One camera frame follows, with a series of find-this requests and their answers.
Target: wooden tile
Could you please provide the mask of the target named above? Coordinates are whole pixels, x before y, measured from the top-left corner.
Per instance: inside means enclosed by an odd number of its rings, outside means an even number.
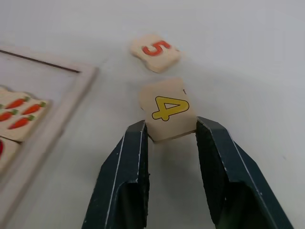
[[[142,59],[146,67],[156,73],[164,71],[181,57],[174,46],[153,34],[134,40],[131,53]]]
[[[0,93],[0,136],[22,142],[30,134],[49,106],[22,92]]]
[[[146,112],[146,125],[153,141],[187,135],[196,130],[197,116],[176,78],[144,86],[139,93],[141,108]]]
[[[9,166],[18,149],[18,143],[0,137],[0,175]]]

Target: white table surface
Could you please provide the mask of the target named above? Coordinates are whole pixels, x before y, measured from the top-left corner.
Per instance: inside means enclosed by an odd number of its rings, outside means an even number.
[[[144,119],[146,83],[182,77],[197,114],[224,125],[258,163],[296,229],[305,225],[305,2],[2,0],[0,42],[100,68],[8,225],[79,229],[100,166]],[[131,56],[155,32],[185,53],[163,74]],[[149,229],[214,228],[194,135],[151,146]]]

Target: red number 5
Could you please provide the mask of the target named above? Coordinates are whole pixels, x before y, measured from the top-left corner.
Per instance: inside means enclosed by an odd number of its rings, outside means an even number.
[[[165,41],[159,41],[157,43],[154,43],[152,44],[153,47],[156,48],[156,51],[149,51],[148,47],[147,46],[143,46],[142,47],[142,50],[143,52],[146,54],[146,55],[149,55],[149,56],[157,56],[157,55],[160,55],[163,50],[161,48],[161,45],[164,46],[165,48],[167,49],[170,49],[171,48],[171,45],[166,43]]]

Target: yellow number 4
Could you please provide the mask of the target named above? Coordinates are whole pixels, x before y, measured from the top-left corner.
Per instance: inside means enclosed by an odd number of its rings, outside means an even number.
[[[163,121],[168,121],[171,115],[175,115],[184,111],[187,111],[190,107],[189,103],[185,100],[172,99],[167,97],[156,97],[156,103],[159,111],[152,114],[153,119],[162,119]],[[170,108],[166,108],[166,104],[175,105]]]

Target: wooden frame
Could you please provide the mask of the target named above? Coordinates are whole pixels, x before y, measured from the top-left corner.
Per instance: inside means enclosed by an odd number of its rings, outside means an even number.
[[[72,89],[62,98],[54,116],[50,118],[44,130],[41,132],[39,141],[36,141],[30,148],[21,166],[18,170],[14,171],[3,189],[0,190],[0,228],[3,228],[25,194],[40,165],[43,163],[47,152],[50,151],[55,141],[60,137],[78,101],[90,86],[97,73],[97,68],[83,63],[71,62],[49,54],[31,52],[29,49],[14,46],[0,45],[0,52],[78,73]]]

